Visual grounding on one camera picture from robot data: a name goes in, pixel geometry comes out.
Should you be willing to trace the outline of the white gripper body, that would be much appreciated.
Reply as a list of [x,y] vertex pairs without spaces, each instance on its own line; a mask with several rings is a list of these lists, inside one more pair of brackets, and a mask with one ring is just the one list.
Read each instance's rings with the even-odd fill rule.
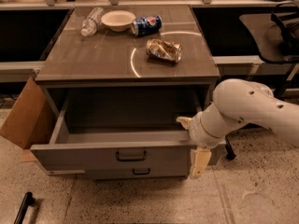
[[224,137],[215,137],[209,134],[201,121],[201,114],[196,114],[189,123],[189,135],[191,140],[202,148],[212,149],[224,140]]

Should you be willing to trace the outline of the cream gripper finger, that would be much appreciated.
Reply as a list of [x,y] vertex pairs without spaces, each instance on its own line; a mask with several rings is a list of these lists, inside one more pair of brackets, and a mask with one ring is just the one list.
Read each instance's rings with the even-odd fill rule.
[[191,152],[190,178],[199,178],[206,170],[211,159],[211,151],[208,148],[198,147]]
[[177,117],[176,122],[180,123],[185,130],[190,129],[192,118],[188,117]]

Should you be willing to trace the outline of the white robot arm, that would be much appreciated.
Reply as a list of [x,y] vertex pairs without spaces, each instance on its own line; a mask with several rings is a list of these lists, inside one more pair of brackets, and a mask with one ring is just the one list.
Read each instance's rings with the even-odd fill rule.
[[242,79],[226,79],[213,91],[212,103],[195,116],[178,117],[189,132],[196,150],[192,154],[191,178],[203,174],[211,159],[211,149],[224,137],[247,124],[255,124],[299,144],[299,105],[274,97],[264,84]]

